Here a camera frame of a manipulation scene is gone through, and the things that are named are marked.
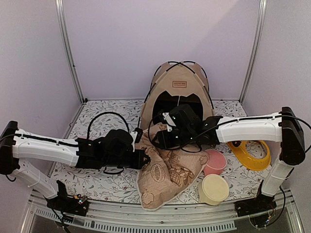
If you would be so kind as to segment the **white pet cushion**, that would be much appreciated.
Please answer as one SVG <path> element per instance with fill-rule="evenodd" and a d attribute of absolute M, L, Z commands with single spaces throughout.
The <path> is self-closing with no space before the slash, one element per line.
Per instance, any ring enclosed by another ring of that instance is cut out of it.
<path fill-rule="evenodd" d="M 153 146 L 148 137 L 154 138 L 166 128 L 162 123 L 151 126 L 149 131 L 143 131 L 136 144 L 136 149 L 151 159 L 137 176 L 140 203 L 146 211 L 156 211 L 192 186 L 209 161 L 208 152 L 199 151 L 193 145 L 183 150 L 161 150 Z"/>

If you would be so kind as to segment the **beige fabric pet tent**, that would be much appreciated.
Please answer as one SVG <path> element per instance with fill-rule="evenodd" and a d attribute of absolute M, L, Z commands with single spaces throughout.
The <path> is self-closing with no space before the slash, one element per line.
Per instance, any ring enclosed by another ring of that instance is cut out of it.
<path fill-rule="evenodd" d="M 147 129 L 151 119 L 161 110 L 188 104 L 201 118 L 214 115 L 209 83 L 204 69 L 193 61 L 169 61 L 156 70 L 140 113 L 140 127 Z"/>

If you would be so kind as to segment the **black tent pole long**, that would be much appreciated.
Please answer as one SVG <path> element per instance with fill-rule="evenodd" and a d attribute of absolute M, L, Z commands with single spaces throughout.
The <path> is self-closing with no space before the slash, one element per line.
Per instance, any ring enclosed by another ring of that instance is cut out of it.
<path fill-rule="evenodd" d="M 147 99 L 150 97 L 151 95 L 151 91 L 153 90 L 153 88 L 156 85 L 156 82 L 158 79 L 160 79 L 163 75 L 166 75 L 166 73 L 173 69 L 176 66 L 183 66 L 186 67 L 187 69 L 189 69 L 193 74 L 195 74 L 195 70 L 199 70 L 201 71 L 201 66 L 194 62 L 194 61 L 181 61 L 181 62 L 177 62 L 177 61 L 167 61 L 165 63 L 163 63 L 162 65 L 160 65 L 157 70 L 154 73 L 153 79 L 151 81 L 151 85 L 150 85 L 150 89 L 145 97 L 144 103 L 147 101 Z"/>

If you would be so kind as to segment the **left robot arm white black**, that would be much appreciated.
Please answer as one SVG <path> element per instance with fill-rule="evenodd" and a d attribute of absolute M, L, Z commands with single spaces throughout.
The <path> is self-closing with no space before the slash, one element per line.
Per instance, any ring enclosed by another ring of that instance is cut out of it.
<path fill-rule="evenodd" d="M 151 160 L 143 150 L 135 149 L 141 135 L 141 130 L 129 133 L 117 129 L 94 140 L 58 139 L 27 132 L 20 129 L 16 121 L 9 121 L 0 135 L 0 173 L 21 179 L 62 211 L 67 211 L 72 207 L 72 200 L 67 195 L 66 186 L 44 175 L 29 159 L 83 169 L 116 167 L 139 170 Z"/>

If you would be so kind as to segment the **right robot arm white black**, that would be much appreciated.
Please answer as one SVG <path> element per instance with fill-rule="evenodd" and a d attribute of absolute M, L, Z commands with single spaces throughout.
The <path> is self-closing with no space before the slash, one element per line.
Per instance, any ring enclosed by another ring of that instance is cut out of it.
<path fill-rule="evenodd" d="M 281 151 L 267 177 L 260 183 L 256 197 L 235 202 L 238 216 L 252 215 L 276 207 L 274 196 L 289 177 L 293 168 L 301 164 L 308 151 L 305 148 L 303 120 L 297 118 L 290 107 L 280 112 L 252 117 L 209 116 L 205 120 L 187 105 L 180 105 L 168 113 L 158 115 L 167 126 L 150 142 L 162 150 L 177 150 L 188 144 L 218 145 L 236 141 L 279 142 Z"/>

